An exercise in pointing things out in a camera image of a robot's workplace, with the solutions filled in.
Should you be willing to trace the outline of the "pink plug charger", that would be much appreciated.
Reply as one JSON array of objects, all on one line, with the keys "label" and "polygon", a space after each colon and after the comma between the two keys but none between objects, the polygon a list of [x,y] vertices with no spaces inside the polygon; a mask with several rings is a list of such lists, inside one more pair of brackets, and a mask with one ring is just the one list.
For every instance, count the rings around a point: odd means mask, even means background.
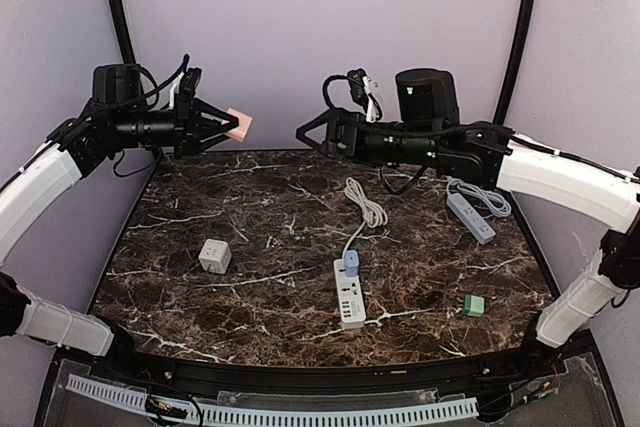
[{"label": "pink plug charger", "polygon": [[225,133],[225,135],[238,142],[243,142],[249,132],[253,122],[253,117],[245,113],[228,108],[227,113],[234,116],[238,120],[238,125]]}]

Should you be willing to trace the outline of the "blue plug charger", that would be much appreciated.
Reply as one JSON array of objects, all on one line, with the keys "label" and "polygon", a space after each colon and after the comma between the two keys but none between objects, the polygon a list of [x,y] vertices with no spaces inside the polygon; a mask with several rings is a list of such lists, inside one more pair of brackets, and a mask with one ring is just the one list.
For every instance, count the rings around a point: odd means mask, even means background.
[{"label": "blue plug charger", "polygon": [[360,259],[356,250],[346,250],[343,254],[344,273],[347,278],[355,278],[359,273]]}]

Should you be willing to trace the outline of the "grey blue power strip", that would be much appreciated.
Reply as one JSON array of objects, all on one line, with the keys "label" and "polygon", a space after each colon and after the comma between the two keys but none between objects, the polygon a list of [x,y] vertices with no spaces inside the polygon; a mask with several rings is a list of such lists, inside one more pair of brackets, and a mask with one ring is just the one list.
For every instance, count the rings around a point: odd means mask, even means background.
[{"label": "grey blue power strip", "polygon": [[495,238],[494,229],[460,193],[448,194],[447,207],[461,221],[478,243],[486,245]]}]

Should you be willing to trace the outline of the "white cube socket adapter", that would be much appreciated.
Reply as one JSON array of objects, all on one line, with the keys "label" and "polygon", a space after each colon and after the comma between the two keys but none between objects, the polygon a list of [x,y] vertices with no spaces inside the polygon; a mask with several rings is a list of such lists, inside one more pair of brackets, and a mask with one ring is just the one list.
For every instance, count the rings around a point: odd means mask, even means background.
[{"label": "white cube socket adapter", "polygon": [[226,241],[207,239],[198,259],[205,272],[223,275],[231,262],[232,253]]}]

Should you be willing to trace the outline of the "white power strip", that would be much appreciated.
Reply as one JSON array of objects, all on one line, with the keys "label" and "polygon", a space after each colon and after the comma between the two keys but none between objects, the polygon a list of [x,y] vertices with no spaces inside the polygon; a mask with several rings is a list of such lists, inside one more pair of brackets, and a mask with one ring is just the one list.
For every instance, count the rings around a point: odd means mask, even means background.
[{"label": "white power strip", "polygon": [[341,328],[344,330],[362,328],[366,321],[366,307],[360,278],[357,274],[347,275],[343,259],[333,262],[338,309]]}]

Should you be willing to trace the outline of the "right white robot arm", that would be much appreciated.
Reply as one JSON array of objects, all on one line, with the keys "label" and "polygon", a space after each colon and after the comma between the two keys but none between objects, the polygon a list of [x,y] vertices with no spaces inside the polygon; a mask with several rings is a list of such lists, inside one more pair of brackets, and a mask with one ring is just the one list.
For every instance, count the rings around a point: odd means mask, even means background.
[{"label": "right white robot arm", "polygon": [[510,360],[521,381],[534,379],[558,349],[616,296],[639,286],[639,174],[602,166],[554,149],[491,122],[463,124],[453,75],[414,68],[395,77],[401,119],[385,122],[362,69],[343,75],[352,101],[349,111],[331,100],[326,110],[296,130],[317,152],[371,167],[417,165],[486,190],[521,193],[593,218],[607,228],[589,265],[538,316],[533,339]]}]

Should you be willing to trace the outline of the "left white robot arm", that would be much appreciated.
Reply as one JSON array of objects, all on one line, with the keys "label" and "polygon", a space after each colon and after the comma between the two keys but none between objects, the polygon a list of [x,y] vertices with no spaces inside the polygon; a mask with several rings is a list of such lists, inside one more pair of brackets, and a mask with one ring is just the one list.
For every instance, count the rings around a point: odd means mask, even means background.
[{"label": "left white robot arm", "polygon": [[[59,125],[1,188],[1,256],[66,191],[105,160],[128,149],[169,148],[174,156],[199,154],[238,135],[243,123],[233,109],[220,110],[197,98],[202,71],[186,62],[149,92],[139,64],[111,64],[94,70],[92,94],[81,114]],[[102,357],[120,383],[141,374],[140,359],[121,344],[129,336],[115,325],[41,298],[1,275],[1,334],[21,335]]]}]

